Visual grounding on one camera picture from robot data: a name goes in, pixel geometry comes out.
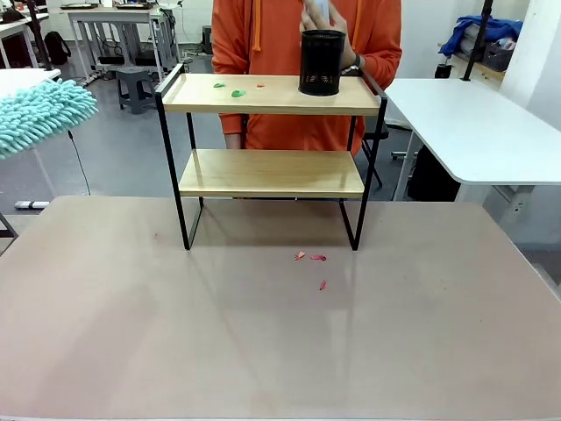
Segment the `person's left hand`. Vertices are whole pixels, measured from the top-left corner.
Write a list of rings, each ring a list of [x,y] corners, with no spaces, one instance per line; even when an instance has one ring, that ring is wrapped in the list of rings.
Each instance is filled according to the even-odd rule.
[[[329,19],[326,19],[316,1],[304,1],[299,30],[300,32],[310,30],[343,32],[345,34],[345,42],[341,66],[342,68],[348,68],[355,63],[357,55],[349,41],[347,22],[332,2],[329,2]]]

